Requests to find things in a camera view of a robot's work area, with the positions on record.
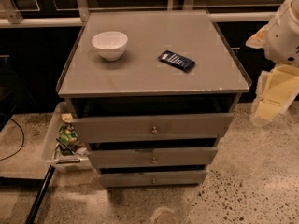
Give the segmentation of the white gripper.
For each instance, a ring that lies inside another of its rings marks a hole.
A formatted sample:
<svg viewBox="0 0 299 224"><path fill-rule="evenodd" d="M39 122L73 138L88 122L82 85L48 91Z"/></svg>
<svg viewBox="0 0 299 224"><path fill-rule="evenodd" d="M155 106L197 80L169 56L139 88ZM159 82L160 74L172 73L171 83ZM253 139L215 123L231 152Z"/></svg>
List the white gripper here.
<svg viewBox="0 0 299 224"><path fill-rule="evenodd" d="M251 123L257 127L269 124L287 111L298 94L298 67L277 64L270 72L262 71L251 107Z"/></svg>

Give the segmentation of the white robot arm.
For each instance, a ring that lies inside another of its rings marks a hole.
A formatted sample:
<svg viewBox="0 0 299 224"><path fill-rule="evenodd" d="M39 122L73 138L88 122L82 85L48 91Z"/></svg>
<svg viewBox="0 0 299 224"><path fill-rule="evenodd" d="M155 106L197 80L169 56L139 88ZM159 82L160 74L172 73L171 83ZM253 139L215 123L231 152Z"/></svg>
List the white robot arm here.
<svg viewBox="0 0 299 224"><path fill-rule="evenodd" d="M265 58L275 63L269 72L261 72L251 107L251 123L263 127L285 113L299 94L299 0L285 0L246 46L263 49Z"/></svg>

